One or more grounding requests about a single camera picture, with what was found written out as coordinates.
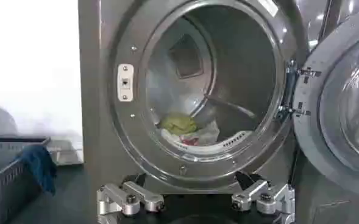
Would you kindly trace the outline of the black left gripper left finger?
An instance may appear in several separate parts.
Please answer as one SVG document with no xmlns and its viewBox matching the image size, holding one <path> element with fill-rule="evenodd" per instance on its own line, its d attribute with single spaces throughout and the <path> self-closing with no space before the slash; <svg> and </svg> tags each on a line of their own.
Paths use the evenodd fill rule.
<svg viewBox="0 0 359 224">
<path fill-rule="evenodd" d="M 128 175 L 120 185 L 107 183 L 96 191 L 97 214 L 99 216 L 120 212 L 132 216 L 141 211 L 160 212 L 165 208 L 162 194 L 144 188 L 145 173 Z"/>
</svg>

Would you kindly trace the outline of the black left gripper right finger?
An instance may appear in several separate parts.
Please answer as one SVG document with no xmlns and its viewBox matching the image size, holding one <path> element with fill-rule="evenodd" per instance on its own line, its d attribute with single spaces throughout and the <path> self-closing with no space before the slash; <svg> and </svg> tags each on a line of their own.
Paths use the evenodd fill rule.
<svg viewBox="0 0 359 224">
<path fill-rule="evenodd" d="M 255 204 L 257 211 L 266 215 L 295 213 L 295 190 L 290 184 L 273 185 L 256 173 L 236 172 L 234 177 L 241 188 L 231 197 L 232 207 L 237 211 L 249 211 Z"/>
</svg>

